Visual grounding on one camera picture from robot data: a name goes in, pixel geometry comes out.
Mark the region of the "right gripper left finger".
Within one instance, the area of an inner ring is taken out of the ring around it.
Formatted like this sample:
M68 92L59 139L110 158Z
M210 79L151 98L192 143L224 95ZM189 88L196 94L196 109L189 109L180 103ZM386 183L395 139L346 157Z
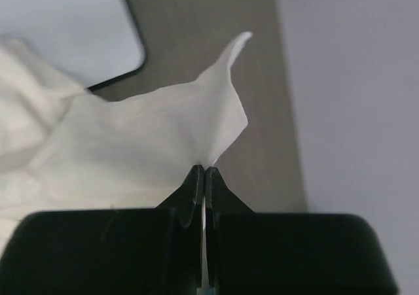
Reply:
M173 209L183 228L201 228L203 200L204 168L194 165L181 186L157 207Z

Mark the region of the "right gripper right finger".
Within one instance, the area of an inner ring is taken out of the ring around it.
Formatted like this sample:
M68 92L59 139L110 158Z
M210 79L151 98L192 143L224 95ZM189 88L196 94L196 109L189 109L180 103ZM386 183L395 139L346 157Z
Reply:
M227 187L220 171L216 167L209 167L206 170L205 181L206 214L254 213Z

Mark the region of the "white t shirt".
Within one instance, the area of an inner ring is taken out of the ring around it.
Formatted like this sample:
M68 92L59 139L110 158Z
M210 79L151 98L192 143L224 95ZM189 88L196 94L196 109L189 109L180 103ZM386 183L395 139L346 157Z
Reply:
M191 82L106 101L1 41L1 235L38 211L154 207L247 126L230 70L239 34Z

